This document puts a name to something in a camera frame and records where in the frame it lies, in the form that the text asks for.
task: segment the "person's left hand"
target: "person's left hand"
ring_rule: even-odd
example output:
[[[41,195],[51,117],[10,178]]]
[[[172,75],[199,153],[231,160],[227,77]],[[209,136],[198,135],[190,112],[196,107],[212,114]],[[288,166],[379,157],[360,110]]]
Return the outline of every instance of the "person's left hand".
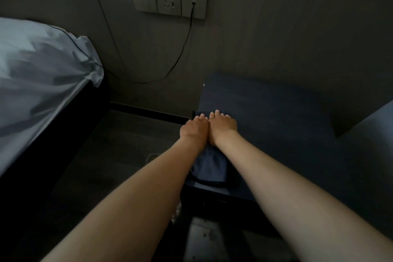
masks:
[[[180,129],[180,138],[192,139],[201,152],[206,146],[209,133],[208,118],[202,113],[195,116],[194,120],[189,120]]]

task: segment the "folded cloth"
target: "folded cloth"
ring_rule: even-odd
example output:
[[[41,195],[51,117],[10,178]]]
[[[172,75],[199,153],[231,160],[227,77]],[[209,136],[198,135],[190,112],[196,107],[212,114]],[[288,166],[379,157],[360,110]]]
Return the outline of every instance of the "folded cloth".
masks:
[[[197,112],[196,115],[209,112]],[[190,179],[209,186],[225,186],[227,176],[227,157],[217,148],[209,144],[196,158],[190,171]]]

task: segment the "black cable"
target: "black cable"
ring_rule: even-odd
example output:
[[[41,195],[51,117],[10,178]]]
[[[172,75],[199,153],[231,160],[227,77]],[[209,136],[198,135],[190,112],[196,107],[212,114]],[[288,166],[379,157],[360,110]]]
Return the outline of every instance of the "black cable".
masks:
[[[161,79],[149,81],[149,82],[135,82],[135,81],[131,81],[132,83],[135,83],[135,84],[149,84],[149,83],[153,83],[153,82],[157,82],[157,81],[164,80],[164,79],[170,74],[170,72],[174,69],[174,67],[175,67],[175,66],[177,65],[177,63],[179,62],[180,57],[181,57],[182,54],[183,54],[185,44],[187,43],[188,37],[190,36],[190,33],[191,33],[191,26],[192,26],[192,24],[193,24],[194,8],[195,8],[195,5],[193,4],[193,8],[192,8],[192,10],[191,10],[190,28],[188,29],[188,34],[187,34],[187,37],[186,37],[186,39],[185,39],[185,41],[184,41],[184,45],[183,45],[182,51],[180,52],[180,55],[179,55],[178,59],[176,60],[176,62],[175,62],[174,65],[172,66],[172,68],[169,70],[169,72],[165,75],[165,77],[163,77],[163,78],[161,78]],[[100,65],[100,64],[98,64],[97,62],[95,62],[94,60],[92,60],[85,52],[82,51],[81,48],[79,48],[79,46],[76,44],[76,42],[72,39],[72,37],[71,37],[65,30],[63,30],[63,29],[61,29],[61,28],[58,28],[58,27],[55,27],[55,26],[52,26],[52,25],[49,25],[49,26],[51,26],[52,28],[55,28],[55,29],[58,29],[58,30],[63,31],[63,32],[70,38],[70,40],[73,42],[73,44],[78,48],[78,50],[81,51],[88,59],[90,59],[90,60],[91,60],[93,63],[95,63],[97,66],[103,68],[104,71],[107,71],[107,72],[109,72],[110,74],[114,75],[117,79],[121,79],[120,77],[118,77],[117,75],[115,75],[114,73],[112,73],[111,71],[109,71],[109,70],[107,70],[106,68],[104,68],[102,65]]]
[[[132,81],[133,83],[136,83],[136,84],[149,84],[149,83],[153,83],[153,82],[157,82],[157,81],[164,80],[164,79],[170,74],[170,72],[174,69],[174,67],[175,67],[175,66],[177,65],[177,63],[179,62],[179,59],[180,59],[180,57],[181,57],[182,54],[183,54],[185,44],[187,43],[188,37],[190,36],[191,26],[192,26],[192,24],[193,24],[194,8],[195,8],[195,5],[193,4],[193,8],[192,8],[192,10],[191,10],[190,28],[188,29],[188,34],[187,34],[187,37],[186,37],[186,39],[185,39],[185,41],[184,41],[184,45],[183,45],[182,51],[180,52],[180,55],[179,55],[178,59],[176,60],[176,62],[175,62],[174,65],[172,66],[172,68],[169,70],[169,72],[166,74],[166,76],[163,77],[163,78],[161,78],[161,79],[153,80],[153,81],[149,81],[149,82],[134,82],[134,81]]]

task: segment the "person's right arm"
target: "person's right arm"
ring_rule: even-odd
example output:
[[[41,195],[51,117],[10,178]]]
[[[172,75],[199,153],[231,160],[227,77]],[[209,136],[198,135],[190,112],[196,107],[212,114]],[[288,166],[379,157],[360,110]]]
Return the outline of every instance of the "person's right arm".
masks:
[[[392,241],[329,193],[247,142],[234,119],[216,110],[209,123],[210,143],[232,162],[301,261],[393,261]]]

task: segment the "person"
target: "person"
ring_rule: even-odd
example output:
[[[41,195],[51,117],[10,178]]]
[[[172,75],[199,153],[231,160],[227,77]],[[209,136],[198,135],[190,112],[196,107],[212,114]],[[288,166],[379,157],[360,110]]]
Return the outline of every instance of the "person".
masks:
[[[247,142],[216,110],[102,200],[43,261],[149,261],[184,180],[206,143],[217,146],[300,261],[393,261],[393,243],[352,210]]]

